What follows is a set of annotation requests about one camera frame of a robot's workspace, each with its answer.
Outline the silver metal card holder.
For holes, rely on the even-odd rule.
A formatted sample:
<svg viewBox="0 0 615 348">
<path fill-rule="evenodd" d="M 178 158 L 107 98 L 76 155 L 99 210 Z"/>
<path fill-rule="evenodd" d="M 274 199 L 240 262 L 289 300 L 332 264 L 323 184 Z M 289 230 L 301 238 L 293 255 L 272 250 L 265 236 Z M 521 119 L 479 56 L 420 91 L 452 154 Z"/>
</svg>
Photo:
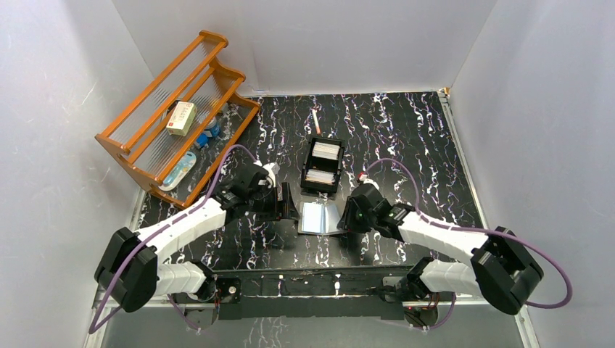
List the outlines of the silver metal card holder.
<svg viewBox="0 0 615 348">
<path fill-rule="evenodd" d="M 330 202 L 303 202 L 298 233 L 313 236 L 334 236 L 344 233 L 337 225 L 341 220 L 338 207 Z"/>
</svg>

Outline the black card tray box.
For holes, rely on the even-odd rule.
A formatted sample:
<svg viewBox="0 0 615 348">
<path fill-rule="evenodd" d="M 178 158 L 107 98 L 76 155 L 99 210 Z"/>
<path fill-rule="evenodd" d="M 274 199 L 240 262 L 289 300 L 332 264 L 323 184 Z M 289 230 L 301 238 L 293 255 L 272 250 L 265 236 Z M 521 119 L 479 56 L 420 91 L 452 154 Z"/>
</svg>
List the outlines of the black card tray box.
<svg viewBox="0 0 615 348">
<path fill-rule="evenodd" d="M 330 144 L 338 144 L 341 146 L 339 152 L 339 158 L 337 161 L 321 159 L 313 157 L 311 155 L 315 142 L 325 142 Z M 319 194 L 326 195 L 327 197 L 334 198 L 338 192 L 339 182 L 343 169 L 343 156 L 346 149 L 346 143 L 343 140 L 336 138 L 323 138 L 320 136 L 312 136 L 308 143 L 307 152 L 305 154 L 304 163 L 302 165 L 302 172 L 300 176 L 300 189 L 301 194 L 308 196 L 318 196 Z M 323 185 L 319 183 L 307 182 L 305 180 L 305 174 L 309 169 L 323 170 L 331 173 L 335 173 L 335 183 L 330 185 Z"/>
</svg>

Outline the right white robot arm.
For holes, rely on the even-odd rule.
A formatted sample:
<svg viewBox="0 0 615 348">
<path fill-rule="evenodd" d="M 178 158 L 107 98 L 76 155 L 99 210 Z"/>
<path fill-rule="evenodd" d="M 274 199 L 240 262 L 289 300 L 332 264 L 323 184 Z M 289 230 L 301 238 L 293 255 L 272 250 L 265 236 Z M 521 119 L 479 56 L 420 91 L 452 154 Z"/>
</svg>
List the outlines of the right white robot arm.
<svg viewBox="0 0 615 348">
<path fill-rule="evenodd" d="M 496 235 L 462 232 L 457 225 L 421 214 L 409 204 L 391 204 L 371 183 L 347 197 L 338 228 L 432 249 L 450 258 L 424 257 L 393 285 L 388 297 L 426 300 L 442 292 L 470 294 L 497 310 L 515 315 L 541 282 L 544 272 L 527 249 L 500 228 Z"/>
</svg>

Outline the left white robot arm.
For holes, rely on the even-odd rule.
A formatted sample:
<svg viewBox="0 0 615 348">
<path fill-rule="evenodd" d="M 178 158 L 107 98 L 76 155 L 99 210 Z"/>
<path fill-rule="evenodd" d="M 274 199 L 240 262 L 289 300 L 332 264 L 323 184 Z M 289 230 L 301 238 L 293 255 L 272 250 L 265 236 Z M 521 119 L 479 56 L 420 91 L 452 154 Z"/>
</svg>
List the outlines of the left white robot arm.
<svg viewBox="0 0 615 348">
<path fill-rule="evenodd" d="M 200 302 L 220 299 L 218 275 L 200 261 L 167 264 L 166 259 L 191 242 L 247 213 L 264 221 L 298 220 L 289 191 L 277 192 L 275 162 L 247 165 L 210 197 L 146 228 L 121 228 L 112 234 L 95 272 L 95 281 L 120 308 L 135 312 L 151 298 L 190 294 Z"/>
</svg>

